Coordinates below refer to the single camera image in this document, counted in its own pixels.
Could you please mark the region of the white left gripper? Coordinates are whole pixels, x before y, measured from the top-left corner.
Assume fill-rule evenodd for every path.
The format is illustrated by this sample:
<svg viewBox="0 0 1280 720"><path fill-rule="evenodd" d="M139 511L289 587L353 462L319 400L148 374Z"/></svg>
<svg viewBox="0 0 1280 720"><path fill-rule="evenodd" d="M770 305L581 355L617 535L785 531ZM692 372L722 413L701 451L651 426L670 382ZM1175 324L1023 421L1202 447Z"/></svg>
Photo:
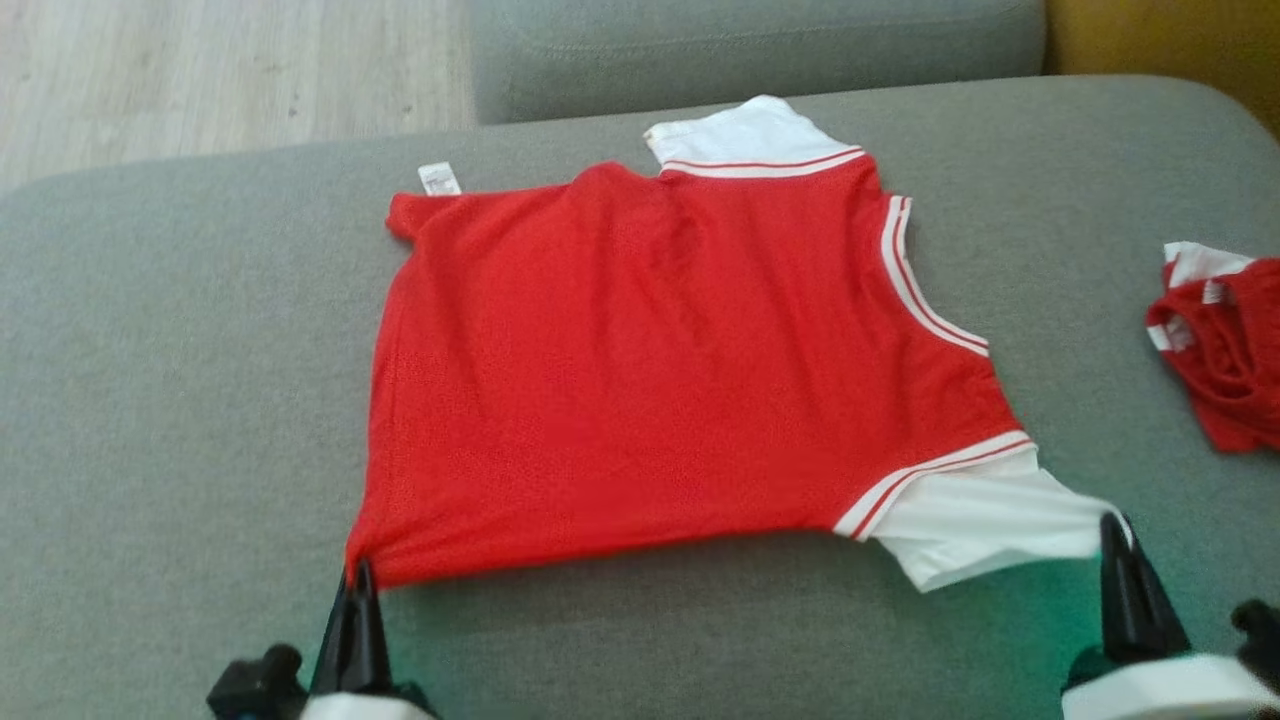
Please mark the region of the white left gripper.
<svg viewBox="0 0 1280 720"><path fill-rule="evenodd" d="M348 678L353 652L355 685ZM389 693L392 689L393 675L375 574L370 562L360 562L355 594L347 571L342 570L339 574L334 603L312 674L312 696L302 707L300 717L302 720L436 717L426 707L422 697L404 692Z"/></svg>

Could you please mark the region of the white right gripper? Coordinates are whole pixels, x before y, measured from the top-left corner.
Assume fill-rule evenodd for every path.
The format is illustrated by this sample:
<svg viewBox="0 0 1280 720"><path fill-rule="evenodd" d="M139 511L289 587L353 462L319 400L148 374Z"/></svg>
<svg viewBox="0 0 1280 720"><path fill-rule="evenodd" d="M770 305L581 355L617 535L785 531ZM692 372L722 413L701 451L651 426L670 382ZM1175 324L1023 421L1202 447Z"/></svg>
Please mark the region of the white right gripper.
<svg viewBox="0 0 1280 720"><path fill-rule="evenodd" d="M1065 719L1224 719L1279 710L1277 693L1238 659L1175 657L1190 652L1189 637L1128 518L1101 518L1100 547L1103 652L1112 661L1151 662L1066 691Z"/></svg>

